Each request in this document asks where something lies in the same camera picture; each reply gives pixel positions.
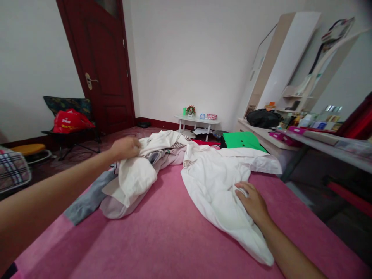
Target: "red wooden door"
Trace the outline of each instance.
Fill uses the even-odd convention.
[[[104,134],[134,125],[120,1],[64,0],[80,81],[91,100],[98,129]]]

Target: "pink bedsheet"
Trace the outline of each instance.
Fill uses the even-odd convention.
[[[161,170],[138,208],[120,220],[98,210],[74,227],[60,216],[17,260],[24,278],[282,278],[258,264],[196,209],[182,166]],[[273,219],[329,277],[371,270],[277,177],[252,173]]]

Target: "hand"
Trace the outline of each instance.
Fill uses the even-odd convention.
[[[235,190],[236,195],[241,200],[245,210],[249,216],[252,217],[253,221],[258,226],[260,226],[259,224],[270,222],[271,217],[267,211],[265,200],[261,196],[260,192],[258,192],[251,183],[243,181],[236,183],[235,186],[243,188],[248,193],[248,197],[246,198],[241,191]]]
[[[135,137],[128,136],[115,141],[110,152],[112,152],[116,162],[138,156],[140,149],[140,141]]]

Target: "chair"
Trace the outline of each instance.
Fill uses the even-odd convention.
[[[50,97],[50,96],[44,96],[44,101],[48,108],[53,112],[54,117],[57,115],[57,113],[60,110],[69,110],[74,109],[77,112],[80,112],[82,114],[85,114],[89,121],[91,121],[95,126],[96,123],[93,121],[93,116],[91,114],[91,103],[89,99],[83,99],[83,98],[58,98],[58,97]],[[74,141],[76,137],[80,137],[84,133],[88,133],[90,131],[94,132],[95,135],[95,141],[98,144],[98,151],[95,151],[93,149],[90,149],[86,146],[83,146],[78,143],[71,143],[71,141]],[[100,153],[100,143],[101,139],[99,136],[99,132],[97,127],[95,128],[87,128],[78,132],[72,132],[69,134],[63,134],[63,133],[55,133],[53,132],[53,129],[50,131],[42,131],[43,134],[49,135],[53,138],[54,141],[56,141],[59,145],[59,160],[62,161],[65,159],[65,157],[72,151],[72,149],[78,145],[80,147],[83,147],[85,149],[88,149],[95,153]],[[67,145],[69,148],[65,155],[62,155],[62,146]]]

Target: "door handle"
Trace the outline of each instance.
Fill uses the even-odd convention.
[[[88,73],[85,73],[85,79],[86,79],[86,83],[87,83],[87,85],[88,85],[88,88],[89,88],[90,90],[93,89],[92,81],[96,81],[96,82],[98,82],[97,79],[91,79]]]

